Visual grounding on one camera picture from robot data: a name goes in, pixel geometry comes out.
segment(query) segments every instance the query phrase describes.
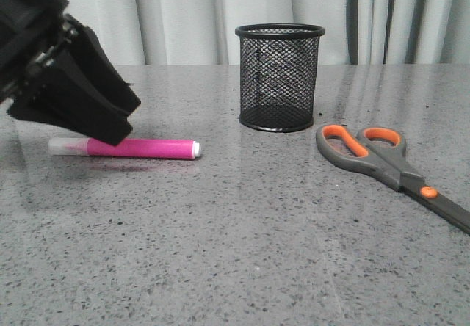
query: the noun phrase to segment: pink highlighter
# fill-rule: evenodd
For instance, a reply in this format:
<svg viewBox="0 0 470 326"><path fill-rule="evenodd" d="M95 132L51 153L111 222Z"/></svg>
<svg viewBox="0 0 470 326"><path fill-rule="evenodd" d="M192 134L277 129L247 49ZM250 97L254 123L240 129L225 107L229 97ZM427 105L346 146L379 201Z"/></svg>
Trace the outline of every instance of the pink highlighter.
<svg viewBox="0 0 470 326"><path fill-rule="evenodd" d="M199 142L194 140L124 139L112 146L90 138L55 137L49 140L51 155L151 157L195 159L200 156Z"/></svg>

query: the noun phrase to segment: gray scissors handle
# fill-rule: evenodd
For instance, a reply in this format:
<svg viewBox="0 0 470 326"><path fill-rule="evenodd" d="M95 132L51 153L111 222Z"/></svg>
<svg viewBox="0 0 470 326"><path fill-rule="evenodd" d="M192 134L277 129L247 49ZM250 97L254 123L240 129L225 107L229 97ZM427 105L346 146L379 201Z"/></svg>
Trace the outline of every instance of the gray scissors handle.
<svg viewBox="0 0 470 326"><path fill-rule="evenodd" d="M337 151L328 142L331 137L340 138L354 153L349 156ZM320 153L332 164L344 170L369 175L398 191L402 173L422 178L405 160L406 140L401 133L389 128L364 128L354 137L343 126L322 126L316 134ZM373 140L387 140L391 148L383 148Z"/></svg>

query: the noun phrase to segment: granite countertop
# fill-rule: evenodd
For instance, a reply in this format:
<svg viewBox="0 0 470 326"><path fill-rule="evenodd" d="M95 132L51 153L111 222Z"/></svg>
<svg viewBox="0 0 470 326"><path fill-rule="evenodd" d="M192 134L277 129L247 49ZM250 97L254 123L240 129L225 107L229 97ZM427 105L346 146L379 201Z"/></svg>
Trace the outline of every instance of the granite countertop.
<svg viewBox="0 0 470 326"><path fill-rule="evenodd" d="M397 128L470 208L470 65L319 67L315 124L238 122L237 66L119 67L133 137L199 160L49 156L0 106L2 325L468 325L470 236L327 162L315 130Z"/></svg>

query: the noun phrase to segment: pen holder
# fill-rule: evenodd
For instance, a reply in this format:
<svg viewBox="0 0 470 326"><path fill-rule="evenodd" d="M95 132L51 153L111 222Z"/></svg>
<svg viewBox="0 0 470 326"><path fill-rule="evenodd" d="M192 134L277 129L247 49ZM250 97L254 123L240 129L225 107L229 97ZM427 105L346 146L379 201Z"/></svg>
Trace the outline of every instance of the pen holder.
<svg viewBox="0 0 470 326"><path fill-rule="evenodd" d="M321 26L268 23L240 26L241 124L298 131L314 123Z"/></svg>

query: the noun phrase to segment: white curtain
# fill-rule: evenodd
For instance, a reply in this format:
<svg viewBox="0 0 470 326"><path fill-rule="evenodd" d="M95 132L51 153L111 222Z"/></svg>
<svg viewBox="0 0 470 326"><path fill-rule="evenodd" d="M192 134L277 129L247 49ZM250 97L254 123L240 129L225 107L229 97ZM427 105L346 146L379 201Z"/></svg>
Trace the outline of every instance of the white curtain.
<svg viewBox="0 0 470 326"><path fill-rule="evenodd" d="M69 0L116 65L238 64L237 26L325 27L319 64L470 63L470 0Z"/></svg>

